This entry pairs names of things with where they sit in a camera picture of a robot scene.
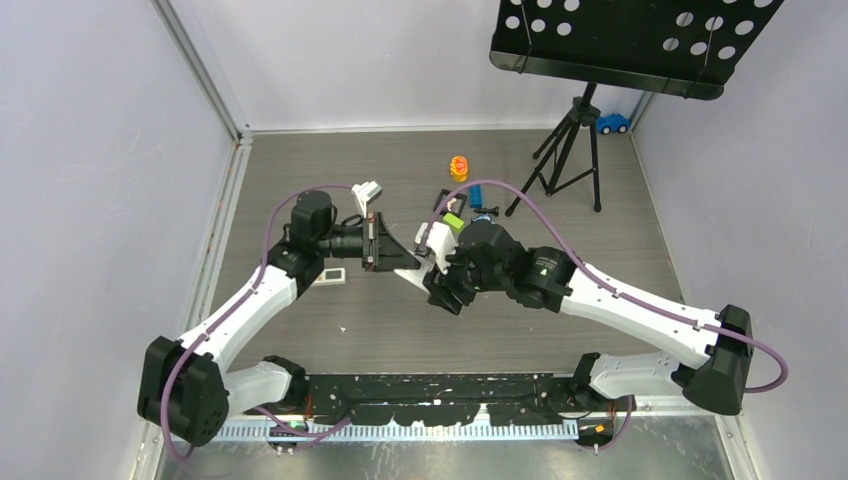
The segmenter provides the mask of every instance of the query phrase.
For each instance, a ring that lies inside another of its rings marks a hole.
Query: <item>blue toy car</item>
[[[630,130],[630,120],[627,119],[624,115],[620,115],[618,113],[613,113],[612,115],[607,115],[606,117],[600,117],[595,122],[595,128],[599,133],[606,135],[612,131],[617,131],[618,133],[625,133]]]

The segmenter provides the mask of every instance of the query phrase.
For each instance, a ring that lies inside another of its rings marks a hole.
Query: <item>music stand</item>
[[[783,0],[501,0],[489,60],[501,70],[588,82],[582,97],[533,154],[542,160],[521,189],[539,178],[548,196],[593,174],[601,210],[595,120],[597,84],[713,100],[736,63]],[[590,129],[592,168],[557,185],[580,126]],[[542,167],[556,153],[550,181]],[[507,208],[512,215],[520,202]]]

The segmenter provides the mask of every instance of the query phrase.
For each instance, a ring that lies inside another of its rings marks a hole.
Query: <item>blue block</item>
[[[474,185],[468,189],[468,204],[471,208],[483,208],[483,188],[480,185]]]

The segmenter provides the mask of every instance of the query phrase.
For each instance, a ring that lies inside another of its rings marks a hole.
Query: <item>black perforated music stand top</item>
[[[712,100],[782,3],[501,0],[489,59],[501,70]]]

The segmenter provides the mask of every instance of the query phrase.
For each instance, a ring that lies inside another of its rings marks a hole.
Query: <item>black plastic cover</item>
[[[159,337],[144,355],[137,410],[142,418],[156,425],[162,425],[159,409],[165,381],[183,352],[180,342]],[[209,443],[227,418],[227,395],[218,364],[211,357],[192,354],[177,377],[168,402],[171,433],[195,447]]]
[[[718,316],[722,327],[751,335],[751,315],[734,305],[724,307]],[[753,348],[719,335],[710,359],[697,370],[682,367],[672,379],[683,387],[683,396],[695,405],[720,415],[738,415],[748,381]]]

